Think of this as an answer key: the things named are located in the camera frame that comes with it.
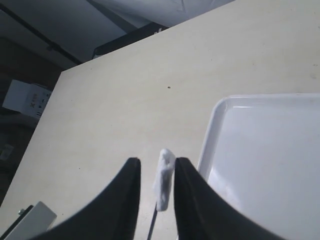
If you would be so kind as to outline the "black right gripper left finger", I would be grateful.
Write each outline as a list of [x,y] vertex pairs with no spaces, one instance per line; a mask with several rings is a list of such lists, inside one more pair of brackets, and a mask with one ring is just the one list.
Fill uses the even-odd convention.
[[132,240],[141,196],[141,161],[129,158],[86,207],[36,240]]

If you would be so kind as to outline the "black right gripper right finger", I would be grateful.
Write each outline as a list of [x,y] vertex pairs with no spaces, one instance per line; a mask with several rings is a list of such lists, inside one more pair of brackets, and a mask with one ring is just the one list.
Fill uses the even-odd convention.
[[316,178],[283,170],[234,172],[223,196],[188,158],[176,160],[174,212],[181,240],[317,240]]

